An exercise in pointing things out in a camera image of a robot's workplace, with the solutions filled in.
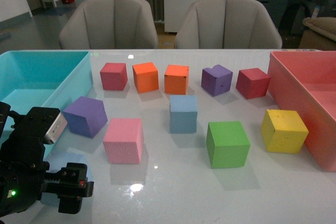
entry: beige chair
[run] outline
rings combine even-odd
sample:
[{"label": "beige chair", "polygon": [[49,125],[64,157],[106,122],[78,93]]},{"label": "beige chair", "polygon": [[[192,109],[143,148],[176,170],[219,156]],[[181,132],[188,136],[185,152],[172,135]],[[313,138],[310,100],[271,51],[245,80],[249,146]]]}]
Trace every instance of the beige chair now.
[{"label": "beige chair", "polygon": [[186,13],[176,49],[279,49],[282,40],[256,0],[199,0]]},{"label": "beige chair", "polygon": [[336,18],[305,18],[303,24],[308,27],[303,32],[300,49],[336,51]]},{"label": "beige chair", "polygon": [[61,49],[155,49],[158,36],[146,0],[86,0],[59,34]]}]

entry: white table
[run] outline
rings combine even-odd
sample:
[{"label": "white table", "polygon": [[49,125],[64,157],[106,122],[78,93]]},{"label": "white table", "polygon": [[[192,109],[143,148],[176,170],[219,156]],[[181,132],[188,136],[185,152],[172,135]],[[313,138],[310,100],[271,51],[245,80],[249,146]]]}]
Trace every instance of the white table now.
[{"label": "white table", "polygon": [[[332,223],[336,222],[336,173],[315,163],[304,146],[299,154],[268,153],[260,133],[274,100],[245,100],[235,89],[240,69],[267,72],[269,50],[110,50],[92,51],[93,88],[88,96],[104,101],[108,118],[141,118],[145,147],[139,165],[110,164],[102,139],[108,124],[90,139],[65,130],[55,150],[84,154],[94,176],[94,195],[77,215],[36,202],[2,218],[12,223]],[[132,65],[152,61],[159,91],[138,94]],[[124,91],[103,91],[99,71],[106,62],[127,63]],[[190,67],[187,94],[197,95],[197,133],[169,133],[167,65]],[[217,97],[201,86],[202,69],[216,64],[233,71],[231,90]],[[241,121],[251,142],[246,165],[211,169],[205,146],[210,121]]]}]

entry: gray floor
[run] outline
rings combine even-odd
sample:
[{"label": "gray floor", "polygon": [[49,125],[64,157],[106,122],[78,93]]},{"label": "gray floor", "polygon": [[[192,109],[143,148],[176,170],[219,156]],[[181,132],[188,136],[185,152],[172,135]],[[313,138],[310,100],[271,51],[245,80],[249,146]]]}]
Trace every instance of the gray floor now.
[{"label": "gray floor", "polygon": [[83,1],[59,4],[57,7],[69,9],[62,15],[49,10],[10,27],[6,30],[9,36],[0,39],[0,54],[11,50],[60,49],[58,34]]}]

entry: plastic bin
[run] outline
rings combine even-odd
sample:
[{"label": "plastic bin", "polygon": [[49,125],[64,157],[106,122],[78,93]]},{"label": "plastic bin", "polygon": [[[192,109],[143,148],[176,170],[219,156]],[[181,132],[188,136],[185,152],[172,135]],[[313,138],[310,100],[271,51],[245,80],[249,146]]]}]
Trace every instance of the plastic bin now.
[{"label": "plastic bin", "polygon": [[336,171],[336,51],[270,54],[269,92],[283,110],[296,110],[309,134],[305,144],[325,170]]},{"label": "plastic bin", "polygon": [[[86,96],[93,80],[87,51],[9,51],[0,55],[0,100],[26,114],[34,106],[61,111]],[[7,119],[2,144],[13,131]],[[45,157],[53,145],[45,145]]]}]

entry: blue cube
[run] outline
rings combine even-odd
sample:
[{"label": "blue cube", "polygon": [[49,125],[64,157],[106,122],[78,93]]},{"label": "blue cube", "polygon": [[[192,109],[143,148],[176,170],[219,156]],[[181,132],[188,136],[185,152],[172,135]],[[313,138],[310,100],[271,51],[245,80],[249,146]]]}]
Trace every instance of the blue cube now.
[{"label": "blue cube", "polygon": [[197,112],[195,95],[171,95],[170,133],[195,133]]},{"label": "blue cube", "polygon": [[201,87],[213,97],[228,92],[232,82],[232,71],[221,65],[204,68]]}]

